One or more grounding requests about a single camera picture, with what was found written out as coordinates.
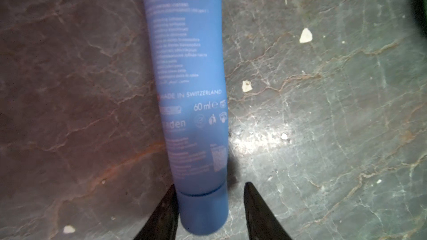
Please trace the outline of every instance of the symbol icon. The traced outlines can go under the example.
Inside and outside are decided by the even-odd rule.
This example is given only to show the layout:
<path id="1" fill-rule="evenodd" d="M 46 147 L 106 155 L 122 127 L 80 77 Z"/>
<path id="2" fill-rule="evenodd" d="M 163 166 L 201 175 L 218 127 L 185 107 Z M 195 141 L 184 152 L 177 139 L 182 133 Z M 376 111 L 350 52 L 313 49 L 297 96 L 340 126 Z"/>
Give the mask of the symbol icon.
<path id="1" fill-rule="evenodd" d="M 198 114 L 194 117 L 194 123 L 197 127 L 202 128 L 205 125 L 205 116 Z"/>
<path id="2" fill-rule="evenodd" d="M 226 112 L 220 113 L 220 120 L 222 121 L 222 123 L 226 122 L 226 120 L 227 120 L 227 113 Z"/>
<path id="3" fill-rule="evenodd" d="M 213 125 L 213 124 L 215 124 L 216 123 L 216 118 L 215 118 L 215 115 L 214 114 L 212 114 L 212 116 L 209 118 L 209 124 L 210 125 Z"/>

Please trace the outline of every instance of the stone floor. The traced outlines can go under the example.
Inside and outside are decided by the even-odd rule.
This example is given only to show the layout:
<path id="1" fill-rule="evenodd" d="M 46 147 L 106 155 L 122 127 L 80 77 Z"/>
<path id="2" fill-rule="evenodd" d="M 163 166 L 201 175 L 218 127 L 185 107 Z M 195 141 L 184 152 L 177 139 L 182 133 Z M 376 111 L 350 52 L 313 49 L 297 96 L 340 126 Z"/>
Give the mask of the stone floor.
<path id="1" fill-rule="evenodd" d="M 247 181 L 295 240 L 426 239 L 413 0 L 222 6 L 230 213 L 177 239 L 248 239 Z M 142 0 L 0 0 L 0 239 L 130 240 L 171 184 Z"/>

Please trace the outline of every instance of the blue cap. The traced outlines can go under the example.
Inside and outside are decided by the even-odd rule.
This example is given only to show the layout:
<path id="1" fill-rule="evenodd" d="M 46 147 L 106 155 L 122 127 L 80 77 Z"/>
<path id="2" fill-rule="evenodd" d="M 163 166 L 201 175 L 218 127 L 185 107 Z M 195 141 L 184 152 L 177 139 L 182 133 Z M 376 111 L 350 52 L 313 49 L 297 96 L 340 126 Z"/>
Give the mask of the blue cap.
<path id="1" fill-rule="evenodd" d="M 216 232 L 227 221 L 227 182 L 202 196 L 187 196 L 178 190 L 176 195 L 181 223 L 190 233 L 208 235 Z"/>

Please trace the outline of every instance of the white fragment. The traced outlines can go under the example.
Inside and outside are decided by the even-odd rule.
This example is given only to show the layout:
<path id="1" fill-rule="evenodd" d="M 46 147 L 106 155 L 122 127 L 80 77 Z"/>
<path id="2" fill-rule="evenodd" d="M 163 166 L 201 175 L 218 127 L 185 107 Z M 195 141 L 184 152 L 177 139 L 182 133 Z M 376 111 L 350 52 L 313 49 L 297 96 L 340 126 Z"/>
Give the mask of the white fragment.
<path id="1" fill-rule="evenodd" d="M 311 42 L 311 40 L 313 40 L 313 34 L 308 28 L 304 28 L 304 30 L 302 30 L 301 37 L 299 38 L 299 42 L 304 44 Z"/>
<path id="2" fill-rule="evenodd" d="M 74 227 L 72 227 L 71 225 L 67 225 L 64 227 L 64 234 L 72 234 L 73 232 L 75 232 L 76 229 Z"/>
<path id="3" fill-rule="evenodd" d="M 252 84 L 250 81 L 245 80 L 242 82 L 242 90 L 244 93 L 249 92 L 252 90 Z"/>

